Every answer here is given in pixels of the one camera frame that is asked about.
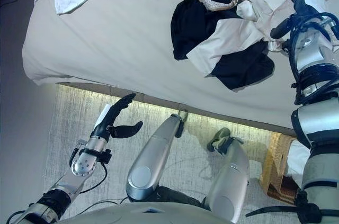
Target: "white bed sheet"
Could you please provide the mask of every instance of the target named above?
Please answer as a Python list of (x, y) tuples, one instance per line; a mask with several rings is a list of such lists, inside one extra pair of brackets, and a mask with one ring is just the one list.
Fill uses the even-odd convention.
[(35, 4), (23, 64), (37, 84), (89, 82), (141, 92), (232, 117), (291, 128), (295, 91), (288, 59), (269, 53), (274, 74), (237, 93), (173, 57), (170, 22), (182, 0), (88, 0), (57, 15)]

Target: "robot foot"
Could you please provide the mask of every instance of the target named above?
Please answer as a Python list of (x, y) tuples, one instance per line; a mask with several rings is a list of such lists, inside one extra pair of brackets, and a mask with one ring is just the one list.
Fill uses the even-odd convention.
[(180, 110), (178, 113), (178, 116), (180, 116), (180, 125), (178, 128), (178, 131), (175, 134), (176, 138), (180, 138), (182, 133), (184, 132), (185, 123), (187, 121), (187, 117), (189, 116), (189, 113), (187, 111)]
[(228, 128), (222, 128), (219, 130), (212, 140), (207, 144), (207, 150), (217, 151), (218, 153), (224, 155), (227, 152), (227, 148), (233, 140), (231, 140), (231, 131)]

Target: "wicker basket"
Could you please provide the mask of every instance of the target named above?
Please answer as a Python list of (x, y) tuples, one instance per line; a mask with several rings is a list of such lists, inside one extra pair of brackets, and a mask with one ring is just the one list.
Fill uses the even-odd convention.
[(294, 204), (298, 185), (285, 177), (287, 156), (291, 143), (296, 138), (273, 133), (260, 177), (260, 185), (268, 196), (286, 203)]

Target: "gray rug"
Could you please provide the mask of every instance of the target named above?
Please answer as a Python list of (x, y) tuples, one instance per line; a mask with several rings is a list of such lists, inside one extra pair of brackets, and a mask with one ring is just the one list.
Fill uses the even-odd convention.
[[(88, 139), (105, 104), (114, 104), (118, 99), (58, 86), (44, 174), (45, 191), (65, 173), (75, 142), (78, 139)], [(141, 102), (133, 102), (128, 109), (123, 110), (114, 125), (132, 125), (143, 121), (141, 131), (128, 139), (110, 140), (108, 148), (112, 149), (113, 157), (107, 165), (108, 178), (98, 188), (80, 195), (66, 211), (64, 218), (76, 215), (96, 201), (115, 199), (119, 202), (119, 199), (124, 198), (127, 173), (133, 160), (148, 138), (172, 113), (177, 113), (177, 110)], [(245, 213), (252, 210), (269, 205), (283, 205), (280, 201), (267, 197), (258, 183), (271, 137), (270, 131), (189, 114), (183, 136), (174, 139), (160, 184), (202, 200), (222, 164), (222, 157), (207, 152), (206, 144), (223, 127), (228, 127), (233, 136), (245, 141), (244, 148), (250, 159), (251, 179), (238, 223), (299, 223), (296, 215), (288, 213), (269, 213), (245, 218)], [(103, 176), (104, 170), (98, 166), (84, 188), (95, 185)], [(108, 205), (100, 204), (91, 210)]]

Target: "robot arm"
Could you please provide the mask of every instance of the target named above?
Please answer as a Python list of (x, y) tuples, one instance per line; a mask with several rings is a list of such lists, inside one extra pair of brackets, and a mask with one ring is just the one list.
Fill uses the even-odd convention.
[(292, 114), (297, 139), (311, 151), (296, 207), (269, 207), (247, 216), (271, 211), (298, 214), (301, 223), (339, 221), (339, 56), (333, 53), (329, 32), (339, 40), (339, 20), (318, 13), (304, 0), (292, 0), (296, 14), (271, 31), (278, 39), (290, 31), (283, 44), (296, 80)]
[[(127, 95), (116, 102), (115, 105), (107, 105), (104, 108), (94, 126), (89, 141), (78, 141), (72, 153), (70, 169), (67, 173), (37, 203), (32, 204), (15, 223), (48, 224), (60, 220), (69, 205), (81, 193), (85, 181), (91, 177), (97, 163), (100, 162), (105, 168), (104, 164), (110, 161), (111, 151), (109, 149), (104, 151), (110, 136), (128, 138), (140, 130), (142, 122), (138, 122), (134, 126), (113, 126), (120, 111), (127, 108), (134, 97), (135, 94)], [(73, 160), (78, 152), (79, 145), (85, 146), (79, 152), (78, 159)]]

